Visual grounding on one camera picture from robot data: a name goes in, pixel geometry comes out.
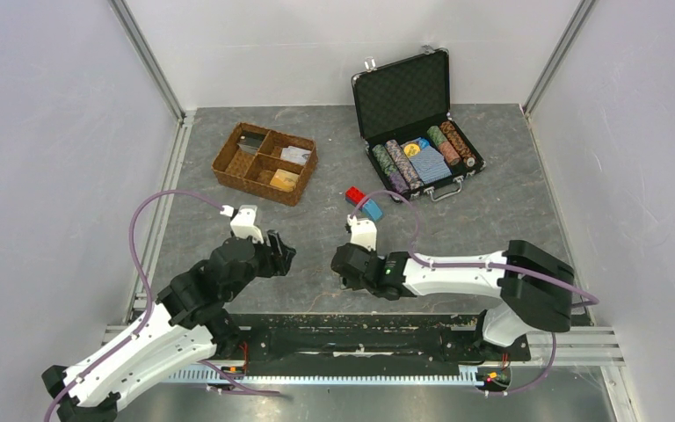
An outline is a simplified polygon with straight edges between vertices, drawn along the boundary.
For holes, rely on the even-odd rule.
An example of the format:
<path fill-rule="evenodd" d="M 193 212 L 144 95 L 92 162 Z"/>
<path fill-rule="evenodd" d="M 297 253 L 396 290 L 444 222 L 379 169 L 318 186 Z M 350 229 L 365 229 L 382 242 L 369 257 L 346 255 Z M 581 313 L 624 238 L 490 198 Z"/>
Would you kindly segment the gold credit card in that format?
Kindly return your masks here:
<path fill-rule="evenodd" d="M 292 192 L 299 181 L 300 175 L 284 169 L 277 169 L 270 181 L 269 185 L 282 192 Z"/>

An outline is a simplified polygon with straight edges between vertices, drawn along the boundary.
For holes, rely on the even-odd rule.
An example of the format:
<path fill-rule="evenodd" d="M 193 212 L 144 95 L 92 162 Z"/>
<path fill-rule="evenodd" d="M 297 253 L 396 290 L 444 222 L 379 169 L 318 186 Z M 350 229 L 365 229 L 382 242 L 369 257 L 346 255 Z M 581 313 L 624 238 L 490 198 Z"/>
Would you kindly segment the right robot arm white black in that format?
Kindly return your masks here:
<path fill-rule="evenodd" d="M 472 345 L 494 359 L 530 331 L 571 327 L 574 272 L 570 265 L 523 240 L 504 251 L 472 257 L 431 257 L 397 251 L 385 257 L 356 244 L 337 248 L 330 263 L 345 288 L 396 301 L 427 295 L 498 299 L 478 318 Z"/>

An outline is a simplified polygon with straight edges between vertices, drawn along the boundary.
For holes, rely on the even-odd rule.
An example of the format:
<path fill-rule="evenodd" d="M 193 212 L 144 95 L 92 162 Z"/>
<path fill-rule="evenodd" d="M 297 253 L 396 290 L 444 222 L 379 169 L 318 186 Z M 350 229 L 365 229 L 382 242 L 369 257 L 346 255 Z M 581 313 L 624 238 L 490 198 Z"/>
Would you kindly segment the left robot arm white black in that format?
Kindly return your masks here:
<path fill-rule="evenodd" d="M 114 421 L 178 370 L 210 357 L 234 356 L 241 335 L 226 303 L 256 278 L 287 275 L 295 255 L 275 230 L 263 243 L 231 236 L 209 258 L 175 276 L 138 320 L 94 354 L 44 371 L 53 398 L 44 419 Z"/>

